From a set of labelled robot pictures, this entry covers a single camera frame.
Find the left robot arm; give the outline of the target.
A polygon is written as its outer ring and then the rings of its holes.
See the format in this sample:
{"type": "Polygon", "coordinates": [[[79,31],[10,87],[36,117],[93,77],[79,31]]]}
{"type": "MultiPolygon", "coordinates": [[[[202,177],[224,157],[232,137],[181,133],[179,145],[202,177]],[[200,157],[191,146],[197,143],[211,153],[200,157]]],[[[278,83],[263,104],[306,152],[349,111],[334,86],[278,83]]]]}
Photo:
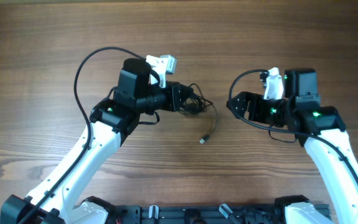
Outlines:
{"type": "Polygon", "coordinates": [[[86,117],[83,134],[57,167],[25,198],[11,195],[2,205],[1,223],[116,223],[114,205],[96,197],[75,207],[96,171],[141,123],[142,114],[178,111],[192,88],[168,82],[177,61],[171,55],[129,58],[117,86],[86,117]]]}

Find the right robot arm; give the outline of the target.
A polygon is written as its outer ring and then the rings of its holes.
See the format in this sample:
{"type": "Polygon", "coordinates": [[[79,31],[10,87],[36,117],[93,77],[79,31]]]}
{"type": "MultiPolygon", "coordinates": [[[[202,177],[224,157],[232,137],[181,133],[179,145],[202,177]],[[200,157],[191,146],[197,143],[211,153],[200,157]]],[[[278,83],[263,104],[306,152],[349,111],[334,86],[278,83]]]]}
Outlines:
{"type": "Polygon", "coordinates": [[[241,78],[231,84],[226,106],[239,120],[255,128],[292,134],[312,158],[331,197],[339,223],[358,223],[358,163],[346,125],[333,106],[321,106],[316,71],[296,68],[257,69],[265,92],[233,94],[241,78]]]}

